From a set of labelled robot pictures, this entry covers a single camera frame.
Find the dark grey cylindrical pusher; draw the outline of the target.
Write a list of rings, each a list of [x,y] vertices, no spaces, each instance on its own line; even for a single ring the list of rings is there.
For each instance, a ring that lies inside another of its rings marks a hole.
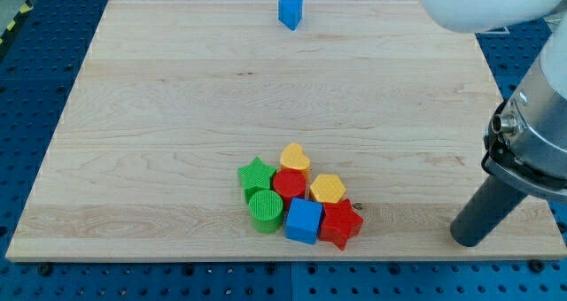
[[[527,195],[489,175],[450,225],[453,239],[465,247],[480,244]]]

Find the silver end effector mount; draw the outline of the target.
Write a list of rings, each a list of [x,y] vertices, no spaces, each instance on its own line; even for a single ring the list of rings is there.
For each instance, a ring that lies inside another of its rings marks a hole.
[[[485,133],[485,171],[510,187],[566,201],[566,99],[548,83],[537,58]]]

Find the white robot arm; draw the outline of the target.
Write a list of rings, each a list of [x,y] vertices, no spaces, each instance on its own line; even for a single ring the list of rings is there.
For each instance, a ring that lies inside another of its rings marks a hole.
[[[566,0],[420,0],[457,33],[480,33],[566,12]],[[479,244],[526,197],[566,199],[566,23],[561,21],[485,131],[488,176],[451,223],[462,246]]]

